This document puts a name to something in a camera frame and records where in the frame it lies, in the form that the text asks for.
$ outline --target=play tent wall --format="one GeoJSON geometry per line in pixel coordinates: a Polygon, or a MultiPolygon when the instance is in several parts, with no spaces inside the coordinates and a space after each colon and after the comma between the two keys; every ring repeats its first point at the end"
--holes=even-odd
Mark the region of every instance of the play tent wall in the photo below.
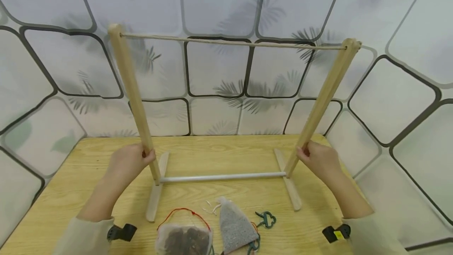
{"type": "MultiPolygon", "coordinates": [[[[317,132],[405,247],[450,254],[451,1],[0,0],[0,244],[80,139],[137,135],[107,36],[121,22],[253,43],[361,40],[317,132]]],[[[129,43],[155,136],[299,133],[335,57],[129,43]]]]}

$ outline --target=hand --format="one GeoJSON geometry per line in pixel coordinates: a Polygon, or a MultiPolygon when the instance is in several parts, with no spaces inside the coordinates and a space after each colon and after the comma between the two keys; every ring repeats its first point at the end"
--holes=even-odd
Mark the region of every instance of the hand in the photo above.
{"type": "Polygon", "coordinates": [[[128,145],[116,150],[111,158],[104,180],[123,192],[146,166],[156,160],[154,150],[143,157],[142,144],[128,145]]]}
{"type": "Polygon", "coordinates": [[[296,155],[328,187],[344,176],[337,151],[331,147],[309,141],[304,150],[296,148],[296,155]]]}

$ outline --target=yellow label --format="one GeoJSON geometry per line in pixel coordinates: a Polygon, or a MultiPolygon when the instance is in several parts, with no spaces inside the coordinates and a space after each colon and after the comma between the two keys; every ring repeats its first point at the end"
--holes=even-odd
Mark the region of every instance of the yellow label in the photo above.
{"type": "Polygon", "coordinates": [[[334,231],[333,234],[337,237],[337,239],[344,239],[343,234],[341,231],[334,231]]]}

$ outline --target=red drawstring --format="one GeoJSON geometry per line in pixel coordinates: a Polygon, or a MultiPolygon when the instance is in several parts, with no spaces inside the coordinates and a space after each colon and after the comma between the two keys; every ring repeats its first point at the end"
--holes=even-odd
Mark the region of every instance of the red drawstring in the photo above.
{"type": "Polygon", "coordinates": [[[177,208],[177,209],[172,210],[172,211],[169,213],[169,215],[164,219],[164,221],[161,222],[160,225],[157,227],[157,230],[159,230],[160,226],[170,218],[170,216],[173,214],[173,212],[179,211],[179,210],[190,211],[192,214],[198,216],[198,217],[205,223],[205,225],[208,227],[209,231],[211,231],[211,228],[209,227],[208,223],[203,219],[203,217],[200,216],[199,214],[195,213],[194,211],[188,209],[188,208],[177,208]]]}

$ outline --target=mesh bag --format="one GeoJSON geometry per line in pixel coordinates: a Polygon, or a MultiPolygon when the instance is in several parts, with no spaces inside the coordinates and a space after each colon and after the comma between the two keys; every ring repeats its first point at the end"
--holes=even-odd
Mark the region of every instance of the mesh bag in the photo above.
{"type": "Polygon", "coordinates": [[[258,239],[256,229],[238,206],[224,197],[221,197],[219,202],[221,204],[220,232],[225,254],[258,239]]]}
{"type": "Polygon", "coordinates": [[[178,208],[170,212],[157,227],[155,243],[158,255],[208,255],[212,246],[212,230],[208,223],[194,211],[178,208]],[[186,210],[202,220],[201,226],[165,223],[175,211],[186,210]]]}

